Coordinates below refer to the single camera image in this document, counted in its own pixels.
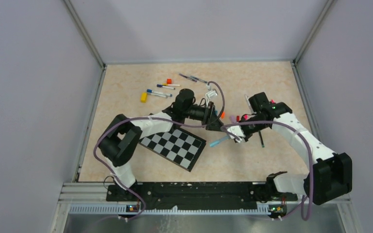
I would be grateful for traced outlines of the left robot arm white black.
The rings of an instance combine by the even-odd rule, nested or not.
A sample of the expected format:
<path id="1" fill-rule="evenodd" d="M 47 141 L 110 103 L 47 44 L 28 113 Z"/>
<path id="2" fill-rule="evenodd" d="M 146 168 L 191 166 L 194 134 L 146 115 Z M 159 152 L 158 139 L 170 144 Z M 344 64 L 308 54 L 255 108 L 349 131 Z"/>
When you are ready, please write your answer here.
<path id="1" fill-rule="evenodd" d="M 118 195 L 124 200 L 136 196 L 134 186 L 136 178 L 129 161 L 132 158 L 140 139 L 156 133 L 166 133 L 177 127 L 186 127 L 186 119 L 201 122 L 200 127 L 206 130 L 219 131 L 222 122 L 215 115 L 211 98 L 222 94 L 221 90 L 210 89 L 205 95 L 205 106 L 195 104 L 194 92 L 182 89 L 175 101 L 157 114 L 128 118 L 117 115 L 98 139 L 94 157 L 103 163 L 111 172 L 118 184 Z"/>

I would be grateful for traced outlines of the black gel pen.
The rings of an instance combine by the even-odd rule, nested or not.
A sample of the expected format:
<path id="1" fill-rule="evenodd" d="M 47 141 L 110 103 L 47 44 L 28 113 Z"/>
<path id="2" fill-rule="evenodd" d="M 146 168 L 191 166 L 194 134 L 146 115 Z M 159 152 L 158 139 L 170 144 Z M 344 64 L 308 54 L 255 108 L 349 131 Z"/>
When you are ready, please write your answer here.
<path id="1" fill-rule="evenodd" d="M 261 147 L 265 148 L 265 144 L 264 144 L 264 140 L 263 140 L 263 136 L 262 136 L 261 131 L 258 132 L 258 135 L 259 135 L 259 138 L 260 138 Z"/>

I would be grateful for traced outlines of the pale purple highlighter cap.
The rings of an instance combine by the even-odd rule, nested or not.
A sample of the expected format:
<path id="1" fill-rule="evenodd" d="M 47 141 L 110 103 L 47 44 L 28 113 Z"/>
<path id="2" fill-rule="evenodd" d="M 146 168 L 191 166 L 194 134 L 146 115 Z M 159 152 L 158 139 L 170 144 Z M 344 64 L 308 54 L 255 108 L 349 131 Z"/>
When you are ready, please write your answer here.
<path id="1" fill-rule="evenodd" d="M 237 118 L 234 115 L 229 116 L 229 119 L 230 119 L 231 123 L 236 123 L 237 122 Z"/>

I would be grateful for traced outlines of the thin dark pen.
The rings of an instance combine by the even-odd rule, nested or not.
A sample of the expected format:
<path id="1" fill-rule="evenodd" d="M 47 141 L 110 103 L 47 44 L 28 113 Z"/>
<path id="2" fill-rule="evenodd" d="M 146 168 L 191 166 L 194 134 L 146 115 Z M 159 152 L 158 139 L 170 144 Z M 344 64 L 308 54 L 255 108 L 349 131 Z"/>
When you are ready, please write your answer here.
<path id="1" fill-rule="evenodd" d="M 183 77 L 183 78 L 186 78 L 186 79 L 190 80 L 190 81 L 197 82 L 197 80 L 195 80 L 195 79 L 193 79 L 193 78 L 191 78 L 191 77 L 189 77 L 189 76 L 186 76 L 186 75 L 184 75 L 184 74 L 179 73 L 179 75 L 180 75 L 181 77 Z"/>

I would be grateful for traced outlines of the light blue eraser bar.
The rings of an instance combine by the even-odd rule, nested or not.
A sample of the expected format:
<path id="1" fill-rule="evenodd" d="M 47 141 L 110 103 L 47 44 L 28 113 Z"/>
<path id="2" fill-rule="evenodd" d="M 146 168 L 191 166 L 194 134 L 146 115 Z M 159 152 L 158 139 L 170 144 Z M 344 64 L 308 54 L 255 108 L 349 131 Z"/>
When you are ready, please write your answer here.
<path id="1" fill-rule="evenodd" d="M 211 143 L 209 144 L 209 146 L 210 146 L 211 148 L 213 148 L 213 147 L 219 145 L 220 143 L 222 143 L 222 142 L 224 142 L 224 141 L 227 141 L 227 140 L 230 140 L 230 139 L 231 139 L 231 137 L 230 137 L 229 135 L 226 135 L 226 136 L 224 136 L 223 138 L 220 138 L 220 139 L 218 139 L 218 140 L 216 140 L 216 141 L 214 141 L 214 142 L 211 142 Z"/>

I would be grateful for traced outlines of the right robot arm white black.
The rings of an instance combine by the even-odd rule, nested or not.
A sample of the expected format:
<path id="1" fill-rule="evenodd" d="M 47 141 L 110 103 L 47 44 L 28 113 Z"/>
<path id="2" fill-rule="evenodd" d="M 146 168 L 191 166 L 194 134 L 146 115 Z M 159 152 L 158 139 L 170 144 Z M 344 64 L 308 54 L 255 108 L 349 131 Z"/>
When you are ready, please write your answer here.
<path id="1" fill-rule="evenodd" d="M 285 193 L 293 193 L 321 205 L 352 191 L 352 159 L 348 154 L 325 146 L 284 102 L 270 101 L 264 92 L 246 97 L 246 101 L 253 116 L 241 120 L 244 139 L 271 128 L 283 136 L 308 167 L 307 174 L 281 171 L 269 175 L 265 187 L 269 199 L 278 200 Z"/>

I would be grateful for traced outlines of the black white chessboard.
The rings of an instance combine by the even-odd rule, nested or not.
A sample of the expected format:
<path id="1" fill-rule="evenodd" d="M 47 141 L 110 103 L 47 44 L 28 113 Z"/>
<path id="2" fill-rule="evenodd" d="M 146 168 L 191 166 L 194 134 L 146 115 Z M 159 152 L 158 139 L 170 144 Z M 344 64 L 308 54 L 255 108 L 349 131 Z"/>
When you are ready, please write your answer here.
<path id="1" fill-rule="evenodd" d="M 203 152 L 206 140 L 179 128 L 149 135 L 140 139 L 139 144 L 190 172 Z"/>

